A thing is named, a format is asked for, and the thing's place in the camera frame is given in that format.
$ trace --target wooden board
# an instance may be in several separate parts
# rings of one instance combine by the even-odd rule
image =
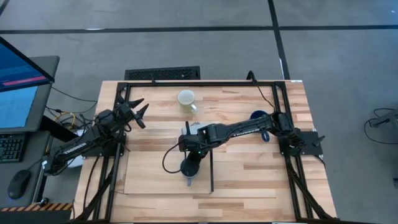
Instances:
[[[111,109],[117,82],[103,82],[96,112]],[[294,125],[313,129],[303,83],[286,81]],[[184,121],[235,123],[248,119],[254,110],[272,112],[256,87],[188,87],[197,96],[197,115],[176,115],[177,93],[182,87],[134,87],[131,99],[144,97],[149,109],[144,116],[146,129],[133,130],[127,136],[127,147],[133,152],[161,152],[176,143]],[[271,89],[261,87],[273,102]],[[232,138],[214,151],[215,191],[212,194],[123,194],[129,177],[128,158],[119,166],[117,193],[111,215],[112,222],[288,222],[294,220],[292,200],[285,162],[276,138],[264,143],[260,136],[249,134]],[[90,163],[83,164],[76,200],[81,200],[87,185]],[[325,168],[313,156],[302,156],[309,191],[319,204],[336,216]],[[98,188],[92,180],[90,192]],[[298,190],[302,216],[305,217],[302,194]],[[106,200],[101,204],[101,215]],[[76,207],[81,212],[81,204]]]
[[[125,194],[210,194],[210,156],[200,163],[200,171],[192,180],[191,186],[187,185],[187,178],[180,172],[168,174],[163,170],[162,152],[136,152],[129,153]],[[184,154],[170,152],[165,160],[165,167],[170,171],[180,169]]]

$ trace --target computer screen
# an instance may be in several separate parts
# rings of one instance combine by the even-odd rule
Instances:
[[[0,92],[53,81],[47,72],[0,37]]]

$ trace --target wooden table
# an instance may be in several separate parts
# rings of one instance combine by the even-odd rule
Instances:
[[[314,128],[302,82],[285,81],[295,127],[304,131]],[[112,109],[118,82],[103,82],[96,113]],[[199,112],[182,114],[176,100],[183,89],[195,92]],[[273,102],[270,87],[262,86],[264,96]],[[284,158],[280,155],[277,139],[271,136],[268,143],[258,134],[232,138],[214,150],[214,184],[212,194],[124,194],[130,188],[126,179],[133,153],[153,155],[163,153],[177,142],[185,121],[217,122],[230,124],[244,121],[256,110],[269,113],[272,108],[254,86],[204,86],[204,87],[134,87],[131,99],[145,98],[149,109],[144,116],[146,129],[139,129],[135,121],[127,134],[125,151],[118,169],[116,193],[111,215],[112,222],[270,222],[294,221],[289,183]],[[88,176],[95,158],[83,163],[75,197],[76,214],[82,211]],[[323,164],[313,156],[302,156],[309,191],[327,213],[336,216],[333,200]],[[88,189],[88,202],[98,188],[102,158],[99,159]],[[164,171],[159,177],[169,177]],[[302,216],[305,207],[297,189]],[[100,217],[108,193],[103,196]]]

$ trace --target yellow and black hazard tape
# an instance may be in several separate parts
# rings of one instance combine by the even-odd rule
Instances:
[[[0,212],[27,212],[27,211],[60,211],[60,210],[71,210],[72,203],[48,203],[43,207],[38,204],[32,204],[28,207],[14,207],[14,208],[2,208]]]

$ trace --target black cable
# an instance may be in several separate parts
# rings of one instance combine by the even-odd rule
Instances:
[[[202,142],[197,142],[197,141],[193,141],[193,140],[189,140],[189,139],[186,139],[186,141],[194,142],[194,143],[200,144],[202,146],[206,146],[206,147],[217,147],[217,146],[219,146],[218,144],[209,145],[209,144],[205,144],[205,143],[202,143]]]
[[[380,117],[380,116],[376,113],[376,111],[379,111],[379,110],[396,110],[396,109],[392,109],[392,108],[378,108],[378,109],[374,109],[374,110],[373,110],[373,113],[374,113],[374,115],[376,115],[377,117]]]
[[[129,152],[131,152],[131,150],[125,145],[125,144],[123,144],[123,143],[121,143],[121,142],[119,142],[122,146],[123,146],[123,148],[125,148],[125,149],[127,149]]]
[[[75,199],[72,200],[73,219],[75,219]]]
[[[59,149],[57,152],[55,152],[53,158],[55,158],[60,151],[61,151],[61,149]],[[54,163],[51,163],[51,170],[53,170],[53,169],[54,169]]]
[[[126,194],[126,193],[123,193],[123,192],[118,192],[116,190],[113,190],[113,192],[118,193],[118,194],[123,194],[123,195],[129,195],[129,194]]]
[[[365,122],[365,125],[363,126],[363,131],[365,132],[366,137],[367,137],[369,140],[374,141],[374,142],[377,142],[377,143],[380,143],[380,144],[398,144],[398,142],[380,142],[380,141],[377,141],[377,140],[375,140],[375,139],[369,137],[368,133],[366,132],[366,124],[369,123],[369,126],[370,126],[370,125],[371,125],[371,121],[374,120],[374,119],[376,119],[376,118],[371,118],[371,119],[367,120],[367,121]]]
[[[69,96],[70,98],[73,98],[73,99],[75,99],[75,100],[80,100],[80,101],[85,101],[85,102],[98,102],[98,101],[96,101],[96,100],[84,100],[84,99],[80,99],[80,98],[77,98],[77,97],[75,97],[75,96],[71,96],[71,95],[69,95],[69,94],[67,94],[67,93],[64,93],[64,92],[62,92],[61,90],[58,90],[58,89],[56,89],[56,88],[54,88],[54,87],[51,87],[51,88],[52,88],[53,90],[55,90],[55,91],[58,91],[58,92],[64,94],[65,96]]]
[[[84,125],[85,125],[85,124],[82,124],[82,125],[78,126],[77,128],[80,129],[80,128],[82,128]]]
[[[81,124],[84,124],[84,121],[82,121],[80,118],[78,118],[77,116],[76,116],[76,120],[78,120]]]
[[[71,145],[73,145],[73,144],[77,144],[77,143],[84,137],[84,135],[87,133],[87,130],[86,130],[86,128],[87,128],[87,123],[86,123],[85,117],[84,117],[82,114],[79,114],[79,115],[81,116],[81,118],[83,118],[83,122],[84,122],[84,132],[81,134],[81,136],[80,136],[76,141],[71,142],[71,143],[68,144],[67,146],[62,146],[62,148],[61,148],[60,150],[65,149],[66,147],[69,147],[69,146],[71,146]]]
[[[166,172],[168,172],[169,174],[176,174],[176,173],[178,173],[178,172],[181,171],[181,168],[180,168],[179,170],[177,170],[177,171],[169,171],[169,170],[167,170],[166,167],[164,166],[164,161],[165,161],[165,159],[166,159],[167,154],[168,154],[171,150],[173,150],[175,147],[177,147],[180,143],[181,143],[181,142],[178,142],[178,143],[175,144],[173,147],[171,147],[169,150],[167,150],[166,153],[165,153],[164,156],[163,156],[163,159],[162,159],[162,167],[163,167],[163,170],[166,171]]]
[[[56,175],[59,175],[60,173],[62,173],[65,169],[68,168],[68,166],[69,166],[75,159],[76,159],[76,157],[73,158],[65,167],[63,167],[62,170],[58,171],[56,174],[53,174],[53,176],[56,176]]]
[[[323,161],[323,159],[321,159],[321,158],[320,158],[319,156],[317,156],[317,155],[313,155],[313,156],[315,156],[315,158],[317,158],[319,161],[321,161],[321,163],[323,163],[323,166],[326,167],[325,161]]]
[[[59,119],[57,118],[57,115],[55,115],[55,114],[51,111],[51,109],[48,108],[47,106],[46,106],[46,108],[47,108],[47,111],[48,111],[52,116],[54,116],[54,118],[56,118],[57,121],[59,121]]]
[[[130,124],[127,124],[126,126],[129,127],[129,129],[126,130],[126,127],[124,127],[124,131],[125,131],[125,132],[131,132],[131,131],[132,131],[132,128],[131,128]]]
[[[100,157],[97,156],[97,158],[95,159],[93,167],[91,168],[91,171],[90,171],[90,175],[88,176],[87,187],[86,187],[85,197],[84,197],[84,201],[83,201],[83,210],[86,208],[87,192],[88,192],[88,187],[90,186],[91,176],[93,175],[95,165],[97,165],[97,162],[98,162],[99,158]]]
[[[93,109],[93,108],[95,107],[95,105],[97,105],[97,102],[95,102],[95,103],[93,104],[93,106],[91,106],[90,108],[88,108],[88,109],[85,110],[85,111],[72,111],[72,113],[86,113],[86,112],[89,112],[91,109]]]
[[[94,119],[88,119],[88,118],[85,118],[86,119],[86,121],[91,121],[91,122],[93,122],[93,121],[95,121],[95,118]]]
[[[72,119],[72,118],[73,118],[73,116],[64,118],[64,119],[60,120],[60,123],[61,123],[61,124],[64,124],[65,121],[67,121],[67,120],[69,120],[69,119]]]
[[[53,111],[55,111],[55,112],[58,112],[58,113],[61,113],[61,112],[65,112],[65,113],[86,113],[86,112],[89,112],[91,109],[93,109],[94,106],[97,105],[97,103],[98,103],[98,102],[95,102],[95,103],[93,104],[93,106],[91,106],[90,108],[88,108],[88,109],[85,110],[85,111],[63,111],[63,110],[61,110],[61,109],[54,109],[54,108],[51,108],[51,107],[48,107],[48,106],[46,106],[46,108],[49,109],[49,110],[53,110]]]
[[[272,106],[272,108],[274,109],[274,112],[272,112],[272,114],[274,114],[275,112],[276,112],[276,109],[275,109],[275,106],[269,101],[269,100],[267,100],[267,98],[264,96],[264,94],[262,94],[262,91],[261,91],[261,89],[260,89],[260,86],[259,85],[257,85],[257,88],[259,89],[259,91],[260,91],[260,93],[261,93],[261,96],[262,96],[262,98],[265,100],[265,101],[267,101],[271,106]]]
[[[51,110],[54,110],[56,112],[55,109],[49,108],[48,106],[45,106],[47,108],[47,111],[50,112],[50,114],[54,117],[56,117],[57,115],[53,114]]]

